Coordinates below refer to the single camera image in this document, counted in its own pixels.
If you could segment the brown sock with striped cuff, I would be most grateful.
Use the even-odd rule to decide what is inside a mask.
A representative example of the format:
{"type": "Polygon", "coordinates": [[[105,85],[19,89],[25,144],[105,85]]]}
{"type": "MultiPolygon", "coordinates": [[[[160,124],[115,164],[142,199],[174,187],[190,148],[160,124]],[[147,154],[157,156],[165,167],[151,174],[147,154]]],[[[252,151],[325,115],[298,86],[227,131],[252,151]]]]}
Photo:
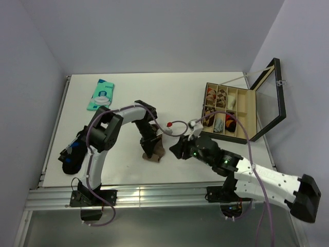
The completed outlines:
{"type": "Polygon", "coordinates": [[[155,136],[142,141],[142,149],[144,151],[142,158],[150,162],[159,163],[165,155],[165,149],[162,143],[162,134],[157,134],[159,128],[155,124],[151,124],[152,131],[155,136]]]}

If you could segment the black red yellow argyle sock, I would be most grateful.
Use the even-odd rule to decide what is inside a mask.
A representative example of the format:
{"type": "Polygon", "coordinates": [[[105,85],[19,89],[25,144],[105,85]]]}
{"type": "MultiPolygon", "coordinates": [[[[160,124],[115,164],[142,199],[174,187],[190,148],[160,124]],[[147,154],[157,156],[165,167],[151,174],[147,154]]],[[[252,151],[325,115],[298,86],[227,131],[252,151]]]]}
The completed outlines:
{"type": "Polygon", "coordinates": [[[234,133],[236,130],[236,120],[227,114],[225,118],[225,129],[231,133],[234,133]]]}

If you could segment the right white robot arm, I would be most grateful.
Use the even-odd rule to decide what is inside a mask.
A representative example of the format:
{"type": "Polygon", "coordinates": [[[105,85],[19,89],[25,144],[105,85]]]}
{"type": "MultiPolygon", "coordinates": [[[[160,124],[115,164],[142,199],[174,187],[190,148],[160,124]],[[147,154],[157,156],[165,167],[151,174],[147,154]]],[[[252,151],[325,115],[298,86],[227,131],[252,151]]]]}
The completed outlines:
{"type": "Polygon", "coordinates": [[[208,136],[181,136],[169,149],[177,159],[195,158],[225,177],[223,185],[207,188],[210,203],[263,201],[282,207],[303,222],[316,221],[321,192],[310,175],[297,177],[253,165],[247,158],[221,149],[208,136]]]}

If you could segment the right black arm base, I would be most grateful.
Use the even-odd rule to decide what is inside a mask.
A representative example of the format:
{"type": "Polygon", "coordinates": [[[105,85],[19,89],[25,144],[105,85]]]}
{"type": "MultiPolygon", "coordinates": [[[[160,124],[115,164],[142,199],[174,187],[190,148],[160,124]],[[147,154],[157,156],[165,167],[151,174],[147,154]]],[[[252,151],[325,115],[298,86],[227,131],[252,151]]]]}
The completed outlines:
{"type": "Polygon", "coordinates": [[[253,209],[253,201],[241,198],[234,191],[224,191],[223,186],[206,187],[205,200],[208,203],[218,203],[225,220],[236,221],[243,218],[253,209]]]}

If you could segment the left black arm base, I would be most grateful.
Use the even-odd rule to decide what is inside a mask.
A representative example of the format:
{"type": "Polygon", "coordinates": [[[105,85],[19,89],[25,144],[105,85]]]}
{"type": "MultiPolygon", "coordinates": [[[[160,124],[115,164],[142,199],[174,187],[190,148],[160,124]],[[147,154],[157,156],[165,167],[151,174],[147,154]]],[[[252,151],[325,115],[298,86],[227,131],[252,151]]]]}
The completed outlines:
{"type": "MultiPolygon", "coordinates": [[[[110,202],[112,206],[115,206],[117,192],[118,191],[114,189],[98,190],[96,191],[96,194],[110,202]]],[[[78,190],[74,190],[71,193],[69,206],[72,208],[80,208],[80,217],[82,220],[98,221],[103,215],[103,207],[105,206],[105,203],[91,194],[89,190],[87,190],[86,196],[78,190]]]]}

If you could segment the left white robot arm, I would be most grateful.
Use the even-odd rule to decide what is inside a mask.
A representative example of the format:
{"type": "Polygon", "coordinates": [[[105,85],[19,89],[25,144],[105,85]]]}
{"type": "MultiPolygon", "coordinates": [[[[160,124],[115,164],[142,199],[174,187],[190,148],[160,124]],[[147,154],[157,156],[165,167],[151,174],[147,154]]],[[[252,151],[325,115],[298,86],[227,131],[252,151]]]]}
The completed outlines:
{"type": "Polygon", "coordinates": [[[140,145],[144,159],[158,162],[165,151],[162,136],[157,128],[150,124],[156,120],[156,108],[136,100],[133,105],[117,110],[101,107],[95,113],[87,127],[87,154],[82,166],[84,176],[78,183],[78,192],[87,205],[95,205],[100,199],[101,173],[108,151],[114,146],[124,124],[134,123],[141,134],[140,145]]]}

